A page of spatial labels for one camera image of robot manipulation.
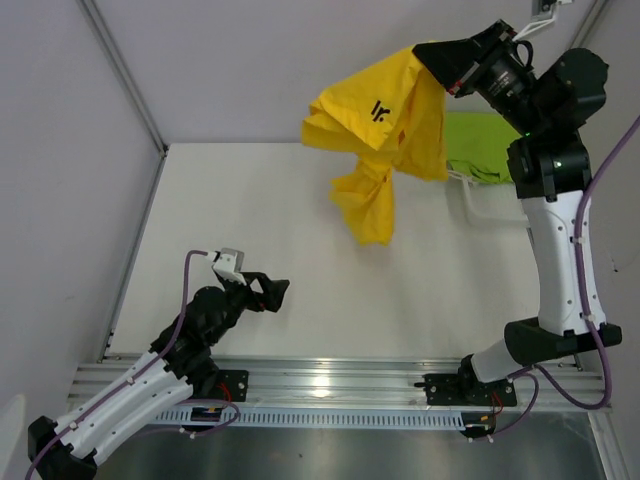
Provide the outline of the yellow shorts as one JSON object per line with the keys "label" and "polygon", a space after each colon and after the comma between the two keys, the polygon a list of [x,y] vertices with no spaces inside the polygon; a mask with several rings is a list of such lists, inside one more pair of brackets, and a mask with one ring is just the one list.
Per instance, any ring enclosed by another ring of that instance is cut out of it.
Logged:
{"label": "yellow shorts", "polygon": [[394,173],[447,179],[445,114],[444,88],[410,47],[325,88],[310,103],[302,144],[357,157],[329,193],[357,242],[390,243]]}

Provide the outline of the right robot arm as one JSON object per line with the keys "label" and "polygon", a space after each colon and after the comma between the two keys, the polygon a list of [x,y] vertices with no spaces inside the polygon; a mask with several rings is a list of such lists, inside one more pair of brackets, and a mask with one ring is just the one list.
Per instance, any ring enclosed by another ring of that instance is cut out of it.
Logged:
{"label": "right robot arm", "polygon": [[528,221],[539,279],[536,316],[506,324],[491,347],[466,356],[458,395],[479,403],[493,386],[544,362],[620,344],[595,285],[589,209],[598,180],[579,131],[606,101],[607,63],[565,51],[543,74],[518,54],[525,41],[504,21],[461,40],[421,43],[414,56],[450,95],[478,94],[518,133],[507,166]]}

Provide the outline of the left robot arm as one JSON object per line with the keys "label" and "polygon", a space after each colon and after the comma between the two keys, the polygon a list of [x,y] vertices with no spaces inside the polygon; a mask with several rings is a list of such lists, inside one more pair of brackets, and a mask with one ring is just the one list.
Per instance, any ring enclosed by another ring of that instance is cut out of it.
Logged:
{"label": "left robot arm", "polygon": [[218,387],[211,349],[246,312],[282,307],[290,283],[249,272],[241,283],[183,294],[176,319],[138,361],[91,400],[56,420],[41,416],[28,427],[29,476],[92,479],[98,466],[158,414],[186,400],[230,404]]}

